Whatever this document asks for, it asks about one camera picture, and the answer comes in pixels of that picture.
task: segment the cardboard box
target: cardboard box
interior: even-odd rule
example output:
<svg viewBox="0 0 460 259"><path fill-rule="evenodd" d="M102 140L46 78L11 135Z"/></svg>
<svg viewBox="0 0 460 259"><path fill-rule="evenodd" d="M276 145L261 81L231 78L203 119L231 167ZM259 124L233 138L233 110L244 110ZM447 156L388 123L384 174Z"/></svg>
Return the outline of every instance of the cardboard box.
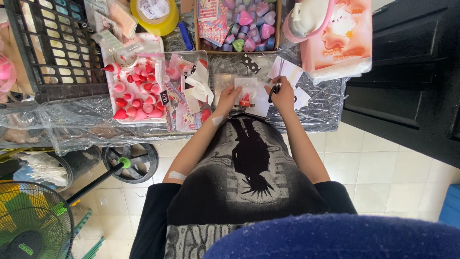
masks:
<svg viewBox="0 0 460 259"><path fill-rule="evenodd" d="M227 52L227 51L218 51L214 50L207 45L201 43L201 39L198 36L198 17L196 15L196 0L193 0L193 20L195 23L195 45L196 50L205 50L210 54L241 54L246 52ZM281 33L281 11L282 11L282 0L276 1L276 21L275 21L275 49L271 51L254 51L254 52L247 52L247 53L275 53L278 50L278 45L280 43L280 33Z"/></svg>

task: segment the black door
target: black door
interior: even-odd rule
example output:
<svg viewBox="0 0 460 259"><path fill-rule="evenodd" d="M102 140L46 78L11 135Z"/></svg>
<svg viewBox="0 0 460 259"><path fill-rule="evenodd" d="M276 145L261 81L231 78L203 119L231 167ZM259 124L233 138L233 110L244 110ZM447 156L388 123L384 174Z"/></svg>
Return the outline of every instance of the black door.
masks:
<svg viewBox="0 0 460 259"><path fill-rule="evenodd" d="M460 168L460 1L399 0L373 15L372 70L342 121Z"/></svg>

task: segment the black plastic crate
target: black plastic crate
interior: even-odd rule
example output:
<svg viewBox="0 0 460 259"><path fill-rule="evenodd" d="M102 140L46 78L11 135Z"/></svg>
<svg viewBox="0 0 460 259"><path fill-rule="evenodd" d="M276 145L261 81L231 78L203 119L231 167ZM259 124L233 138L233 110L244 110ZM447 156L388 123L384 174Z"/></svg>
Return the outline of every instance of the black plastic crate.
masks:
<svg viewBox="0 0 460 259"><path fill-rule="evenodd" d="M109 92L82 5L70 0L4 0L4 5L37 103Z"/></svg>

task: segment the black pole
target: black pole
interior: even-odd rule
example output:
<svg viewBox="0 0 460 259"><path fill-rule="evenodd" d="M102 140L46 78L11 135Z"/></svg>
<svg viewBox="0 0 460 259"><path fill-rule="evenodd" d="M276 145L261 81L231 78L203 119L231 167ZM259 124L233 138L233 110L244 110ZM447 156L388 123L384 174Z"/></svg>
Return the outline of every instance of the black pole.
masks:
<svg viewBox="0 0 460 259"><path fill-rule="evenodd" d="M112 169L108 170L106 173L104 173L103 175L99 176L96 180L92 181L90 184L86 185L81 190L79 190L74 195L72 195L70 198L68 198L67 199L67 204L69 204L70 206L72 204L74 204L79 198L81 198L87 192L89 192L92 189L94 189L96 186L98 186L105 179L109 178L111 175L116 173L118 170L123 168L123 166L125 166L125 164L123 162L118 163L115 167L113 167Z"/></svg>

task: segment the yellow tape roll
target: yellow tape roll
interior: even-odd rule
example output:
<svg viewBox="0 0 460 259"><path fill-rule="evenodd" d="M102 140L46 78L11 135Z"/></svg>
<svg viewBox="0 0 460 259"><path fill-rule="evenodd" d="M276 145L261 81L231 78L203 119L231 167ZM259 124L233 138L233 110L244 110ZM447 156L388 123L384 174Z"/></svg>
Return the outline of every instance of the yellow tape roll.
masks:
<svg viewBox="0 0 460 259"><path fill-rule="evenodd" d="M169 14L156 20L151 20L144 16L138 9L137 0L131 0L131 13L146 31L157 36L169 34L177 27L179 22L179 9L174 0L169 0Z"/></svg>

